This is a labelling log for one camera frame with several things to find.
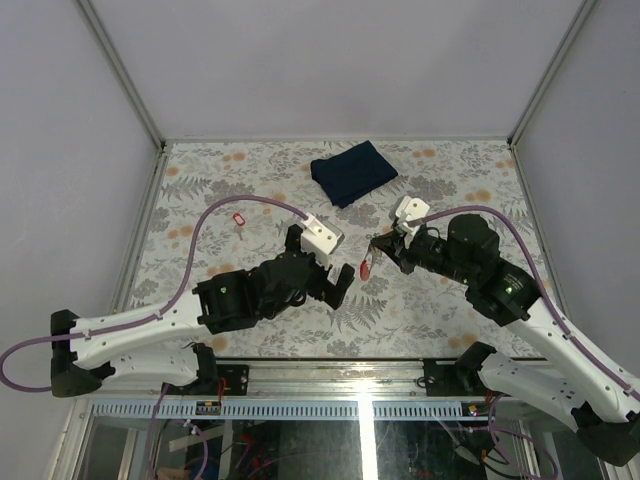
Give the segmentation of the steel key holder red handle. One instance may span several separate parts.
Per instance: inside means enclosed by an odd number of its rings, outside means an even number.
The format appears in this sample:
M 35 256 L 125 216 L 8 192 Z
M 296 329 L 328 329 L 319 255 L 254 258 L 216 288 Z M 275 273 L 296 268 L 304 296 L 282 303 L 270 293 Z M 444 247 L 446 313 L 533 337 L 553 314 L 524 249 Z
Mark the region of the steel key holder red handle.
M 383 252 L 375 247 L 369 246 L 359 267 L 360 280 L 366 282 L 371 277 L 373 269 L 381 263 Z

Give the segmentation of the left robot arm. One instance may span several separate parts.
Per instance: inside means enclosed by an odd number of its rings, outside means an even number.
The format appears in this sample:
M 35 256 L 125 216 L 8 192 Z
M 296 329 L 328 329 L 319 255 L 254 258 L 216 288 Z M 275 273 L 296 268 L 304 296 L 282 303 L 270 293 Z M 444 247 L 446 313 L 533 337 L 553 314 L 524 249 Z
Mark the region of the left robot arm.
M 253 328 L 312 298 L 338 309 L 355 270 L 341 267 L 331 282 L 331 256 L 343 233 L 308 221 L 289 227 L 285 249 L 250 270 L 218 274 L 168 305 L 81 318 L 70 310 L 51 316 L 50 378 L 57 398 L 77 397 L 105 385 L 160 382 L 172 394 L 210 394 L 218 387 L 213 349 L 196 342 L 162 355 L 158 344 Z

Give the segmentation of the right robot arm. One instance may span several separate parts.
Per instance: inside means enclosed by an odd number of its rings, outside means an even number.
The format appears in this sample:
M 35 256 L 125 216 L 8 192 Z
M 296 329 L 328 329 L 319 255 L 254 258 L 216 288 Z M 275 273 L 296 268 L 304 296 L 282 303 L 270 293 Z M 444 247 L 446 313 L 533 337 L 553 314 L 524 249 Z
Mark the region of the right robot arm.
M 559 420 L 599 459 L 623 466 L 639 452 L 639 379 L 562 314 L 533 270 L 503 259 L 499 236 L 478 214 L 454 216 L 444 238 L 432 227 L 395 224 L 371 240 L 399 269 L 420 267 L 465 286 L 483 317 L 540 352 L 560 372 L 520 367 L 476 342 L 458 359 L 456 382 L 467 394 L 484 388 L 526 401 Z

